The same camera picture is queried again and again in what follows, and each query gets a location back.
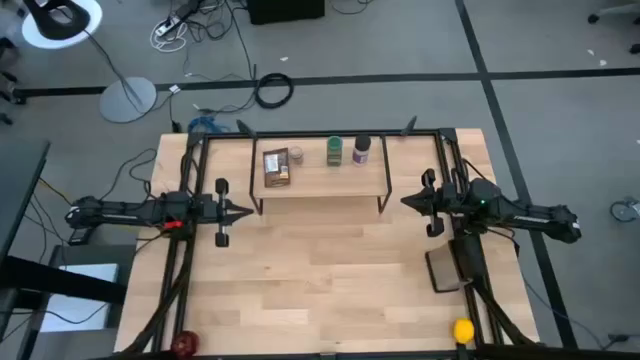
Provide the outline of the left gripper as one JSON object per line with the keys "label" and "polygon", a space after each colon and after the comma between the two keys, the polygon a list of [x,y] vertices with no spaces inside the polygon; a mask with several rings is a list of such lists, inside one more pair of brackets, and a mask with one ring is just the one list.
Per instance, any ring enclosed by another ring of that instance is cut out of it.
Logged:
{"label": "left gripper", "polygon": [[243,217],[252,215],[252,208],[243,207],[227,200],[227,210],[236,211],[228,212],[226,210],[226,195],[229,192],[229,183],[224,178],[218,178],[215,181],[215,193],[218,199],[215,200],[212,194],[201,194],[199,196],[200,216],[202,222],[206,224],[217,224],[218,231],[215,234],[215,245],[220,248],[227,248],[230,244],[229,234],[227,232],[228,221],[238,221]]}

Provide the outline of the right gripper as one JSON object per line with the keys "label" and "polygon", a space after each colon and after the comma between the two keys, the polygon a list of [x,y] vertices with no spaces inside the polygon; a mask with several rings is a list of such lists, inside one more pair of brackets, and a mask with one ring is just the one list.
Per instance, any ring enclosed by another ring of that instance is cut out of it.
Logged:
{"label": "right gripper", "polygon": [[416,194],[405,196],[401,202],[421,215],[429,215],[431,222],[426,227],[429,237],[437,237],[444,232],[444,221],[439,212],[451,211],[457,200],[457,188],[451,181],[445,181],[439,188],[434,186],[435,170],[428,168],[422,175],[424,188]]}

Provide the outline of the brown orange spice packet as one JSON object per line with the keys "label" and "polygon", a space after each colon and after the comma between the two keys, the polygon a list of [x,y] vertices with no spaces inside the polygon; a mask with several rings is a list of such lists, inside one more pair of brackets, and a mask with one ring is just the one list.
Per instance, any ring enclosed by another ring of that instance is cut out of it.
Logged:
{"label": "brown orange spice packet", "polygon": [[280,148],[263,153],[264,185],[266,188],[288,186],[291,183],[289,171],[289,150]]}

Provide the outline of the purple label spice jar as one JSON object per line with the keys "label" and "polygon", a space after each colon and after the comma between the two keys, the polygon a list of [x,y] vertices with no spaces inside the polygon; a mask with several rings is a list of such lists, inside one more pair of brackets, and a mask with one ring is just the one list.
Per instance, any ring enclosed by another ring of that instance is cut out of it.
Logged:
{"label": "purple label spice jar", "polygon": [[355,137],[352,152],[352,161],[355,165],[365,165],[368,161],[369,150],[371,147],[371,137],[366,134],[360,134]]}

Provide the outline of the green label spice jar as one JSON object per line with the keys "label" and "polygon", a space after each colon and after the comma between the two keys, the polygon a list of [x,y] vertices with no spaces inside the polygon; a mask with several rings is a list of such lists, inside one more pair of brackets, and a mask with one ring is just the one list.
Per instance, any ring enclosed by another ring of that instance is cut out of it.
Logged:
{"label": "green label spice jar", "polygon": [[330,136],[327,139],[326,161],[328,166],[340,166],[342,164],[343,140],[339,136]]}

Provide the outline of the wooden shelf with black legs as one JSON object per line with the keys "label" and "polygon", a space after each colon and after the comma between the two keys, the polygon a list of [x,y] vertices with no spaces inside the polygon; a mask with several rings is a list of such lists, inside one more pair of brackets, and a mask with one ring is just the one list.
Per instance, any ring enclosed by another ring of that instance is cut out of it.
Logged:
{"label": "wooden shelf with black legs", "polygon": [[[267,199],[374,197],[382,213],[392,193],[386,138],[371,136],[367,161],[361,165],[352,159],[354,136],[343,136],[341,164],[327,163],[330,139],[321,137],[259,138],[252,142],[249,197],[258,214],[264,212]],[[299,163],[290,160],[289,182],[268,187],[268,170],[276,165],[275,154],[283,151],[301,152]]]}

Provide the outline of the grey rectangular pad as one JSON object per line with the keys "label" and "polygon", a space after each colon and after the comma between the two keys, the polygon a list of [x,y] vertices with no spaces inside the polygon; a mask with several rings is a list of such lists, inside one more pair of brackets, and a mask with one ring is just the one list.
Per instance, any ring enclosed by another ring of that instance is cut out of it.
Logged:
{"label": "grey rectangular pad", "polygon": [[455,292],[460,289],[462,282],[448,244],[426,252],[425,260],[435,293]]}

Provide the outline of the yellow lemon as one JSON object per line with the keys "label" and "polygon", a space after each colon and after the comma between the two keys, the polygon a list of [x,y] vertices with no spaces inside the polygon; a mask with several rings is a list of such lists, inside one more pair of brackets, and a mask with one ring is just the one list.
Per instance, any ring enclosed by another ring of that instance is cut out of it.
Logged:
{"label": "yellow lemon", "polygon": [[458,344],[467,344],[474,339],[475,327],[470,319],[459,318],[454,321],[452,332]]}

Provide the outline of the grey round stand base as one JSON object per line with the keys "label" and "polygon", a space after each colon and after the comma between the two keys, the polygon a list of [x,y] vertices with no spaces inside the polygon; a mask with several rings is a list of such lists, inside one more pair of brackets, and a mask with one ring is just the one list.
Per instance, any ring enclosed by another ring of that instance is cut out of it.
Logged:
{"label": "grey round stand base", "polygon": [[144,77],[127,77],[108,86],[100,96],[99,111],[112,123],[129,123],[146,115],[155,105],[155,85]]}

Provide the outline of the white box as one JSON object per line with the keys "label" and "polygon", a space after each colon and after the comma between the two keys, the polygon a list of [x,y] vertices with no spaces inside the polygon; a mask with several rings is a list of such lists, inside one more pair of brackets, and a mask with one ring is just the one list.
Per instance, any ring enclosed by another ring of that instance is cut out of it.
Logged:
{"label": "white box", "polygon": [[[61,265],[60,270],[115,282],[119,273],[116,263]],[[104,330],[108,325],[111,305],[105,302],[52,295],[47,304],[40,331],[43,333]]]}

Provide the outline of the black box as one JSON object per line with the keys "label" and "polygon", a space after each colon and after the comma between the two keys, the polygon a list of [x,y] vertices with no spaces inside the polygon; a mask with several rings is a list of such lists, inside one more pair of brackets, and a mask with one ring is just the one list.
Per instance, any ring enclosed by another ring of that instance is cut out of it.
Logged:
{"label": "black box", "polygon": [[246,0],[253,25],[318,19],[325,16],[325,0]]}

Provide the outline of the black desk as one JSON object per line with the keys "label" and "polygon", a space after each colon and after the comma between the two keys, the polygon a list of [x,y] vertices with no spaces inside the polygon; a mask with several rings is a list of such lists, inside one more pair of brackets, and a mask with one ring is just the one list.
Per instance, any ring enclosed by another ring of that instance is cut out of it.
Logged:
{"label": "black desk", "polygon": [[0,305],[13,301],[20,290],[122,304],[124,285],[9,254],[49,147],[46,140],[0,140]]}

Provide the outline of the black chair base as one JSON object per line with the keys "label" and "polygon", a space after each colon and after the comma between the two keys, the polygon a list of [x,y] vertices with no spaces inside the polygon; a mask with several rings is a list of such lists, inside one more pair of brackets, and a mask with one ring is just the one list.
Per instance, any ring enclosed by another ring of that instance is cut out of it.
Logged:
{"label": "black chair base", "polygon": [[[0,60],[6,52],[16,55],[17,47],[9,38],[0,37]],[[23,92],[17,88],[18,82],[19,80],[14,74],[0,69],[0,99],[13,105],[25,105],[27,99]]]}

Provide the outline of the office chair base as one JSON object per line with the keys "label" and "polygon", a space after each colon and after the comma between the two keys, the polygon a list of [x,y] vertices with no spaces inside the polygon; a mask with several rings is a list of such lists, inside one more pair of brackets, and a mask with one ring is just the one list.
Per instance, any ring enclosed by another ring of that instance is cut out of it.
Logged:
{"label": "office chair base", "polygon": [[603,16],[634,14],[632,24],[640,29],[640,0],[629,0],[628,4],[614,7],[601,8],[587,17],[589,24],[597,23]]}

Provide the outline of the black aluminium table frame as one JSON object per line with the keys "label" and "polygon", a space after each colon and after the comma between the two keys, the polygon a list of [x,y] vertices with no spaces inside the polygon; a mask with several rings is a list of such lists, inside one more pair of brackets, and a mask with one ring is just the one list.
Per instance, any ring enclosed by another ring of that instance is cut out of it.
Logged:
{"label": "black aluminium table frame", "polygon": [[252,142],[259,138],[321,137],[321,132],[224,134],[194,149],[189,185],[204,192],[228,180],[230,198],[254,214],[230,228],[227,248],[216,227],[200,226],[191,244],[154,239],[134,259],[115,346],[130,345],[151,317],[164,279],[186,255],[191,273],[155,344],[167,347],[180,330],[198,334],[199,358],[242,355],[355,358],[442,357],[455,347],[454,321],[469,317],[480,342],[504,343],[506,333],[481,300],[460,289],[435,293],[425,253],[444,245],[401,198],[420,189],[428,168],[442,172],[456,155],[492,173],[478,129],[376,130],[386,138],[392,193],[380,213],[374,197],[267,199],[258,214],[249,197]]}

